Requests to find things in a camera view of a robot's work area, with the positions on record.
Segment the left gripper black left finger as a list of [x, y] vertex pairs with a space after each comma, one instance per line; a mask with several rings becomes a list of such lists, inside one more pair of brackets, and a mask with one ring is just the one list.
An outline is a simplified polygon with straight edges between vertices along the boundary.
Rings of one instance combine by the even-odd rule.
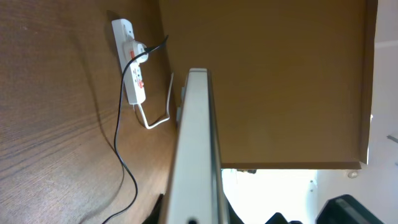
[[158, 224], [164, 194], [160, 194], [149, 216], [149, 224]]

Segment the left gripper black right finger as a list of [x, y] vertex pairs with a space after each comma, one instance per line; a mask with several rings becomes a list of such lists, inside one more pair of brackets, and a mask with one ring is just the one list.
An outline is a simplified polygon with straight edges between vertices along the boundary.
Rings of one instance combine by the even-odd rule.
[[237, 213], [234, 211], [229, 200], [226, 200], [226, 201], [227, 201], [227, 205], [228, 205], [229, 224], [244, 224], [242, 219], [240, 219], [239, 216], [237, 215]]

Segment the black Galaxy flip phone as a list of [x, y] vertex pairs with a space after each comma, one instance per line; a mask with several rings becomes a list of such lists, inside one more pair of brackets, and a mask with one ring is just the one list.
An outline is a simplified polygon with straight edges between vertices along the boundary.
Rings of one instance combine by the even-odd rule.
[[211, 73], [190, 69], [178, 138], [159, 223], [229, 223]]

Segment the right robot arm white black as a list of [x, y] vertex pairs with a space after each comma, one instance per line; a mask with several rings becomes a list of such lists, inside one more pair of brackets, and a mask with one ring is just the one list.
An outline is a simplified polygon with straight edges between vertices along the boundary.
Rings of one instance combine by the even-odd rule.
[[316, 224], [384, 224], [352, 195], [329, 199], [318, 214]]

